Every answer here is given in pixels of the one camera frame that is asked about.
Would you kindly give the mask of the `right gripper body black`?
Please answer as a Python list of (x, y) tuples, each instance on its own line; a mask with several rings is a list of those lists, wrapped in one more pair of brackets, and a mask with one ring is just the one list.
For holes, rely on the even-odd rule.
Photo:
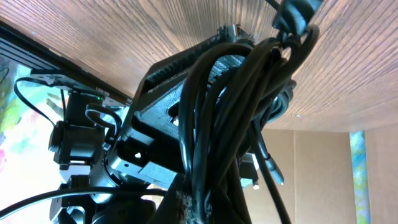
[(124, 120), (105, 168), (118, 187), (155, 184), (168, 189), (176, 175), (185, 173), (178, 140), (136, 118)]

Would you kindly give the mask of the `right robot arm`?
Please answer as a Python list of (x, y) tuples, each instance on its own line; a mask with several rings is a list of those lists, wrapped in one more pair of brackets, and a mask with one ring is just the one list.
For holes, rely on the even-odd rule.
[(49, 149), (62, 170), (60, 223), (238, 223), (250, 220), (238, 172), (271, 54), (241, 29), (151, 66), (125, 119), (69, 83)]

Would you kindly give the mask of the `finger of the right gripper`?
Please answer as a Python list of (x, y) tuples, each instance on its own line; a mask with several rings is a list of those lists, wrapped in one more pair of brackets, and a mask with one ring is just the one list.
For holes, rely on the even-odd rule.
[(254, 45), (238, 26), (223, 26), (217, 34), (161, 60), (150, 67), (139, 84), (130, 107), (130, 138), (150, 144), (154, 140), (178, 143), (178, 103), (190, 67), (208, 50), (222, 43)]

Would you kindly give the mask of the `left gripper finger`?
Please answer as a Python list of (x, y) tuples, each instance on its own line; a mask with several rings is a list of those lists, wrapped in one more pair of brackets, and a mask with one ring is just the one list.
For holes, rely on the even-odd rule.
[(191, 182), (185, 174), (177, 174), (155, 214), (156, 224), (197, 224)]

